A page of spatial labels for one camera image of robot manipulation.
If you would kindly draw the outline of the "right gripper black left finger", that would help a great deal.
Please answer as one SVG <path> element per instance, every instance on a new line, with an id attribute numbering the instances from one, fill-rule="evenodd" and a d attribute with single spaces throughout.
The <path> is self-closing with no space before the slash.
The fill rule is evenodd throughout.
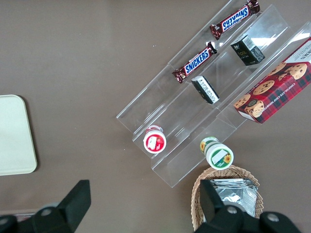
<path id="1" fill-rule="evenodd" d="M 91 205 L 90 181 L 80 180 L 55 207 L 39 210 L 18 224 L 19 233 L 73 233 Z"/>

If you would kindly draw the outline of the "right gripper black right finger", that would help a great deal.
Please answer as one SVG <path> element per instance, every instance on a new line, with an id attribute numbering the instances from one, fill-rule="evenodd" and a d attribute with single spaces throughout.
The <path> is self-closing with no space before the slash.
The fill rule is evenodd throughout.
<path id="1" fill-rule="evenodd" d="M 200 205 L 205 221 L 199 233 L 259 233 L 255 218 L 257 187 L 249 179 L 200 181 Z"/>

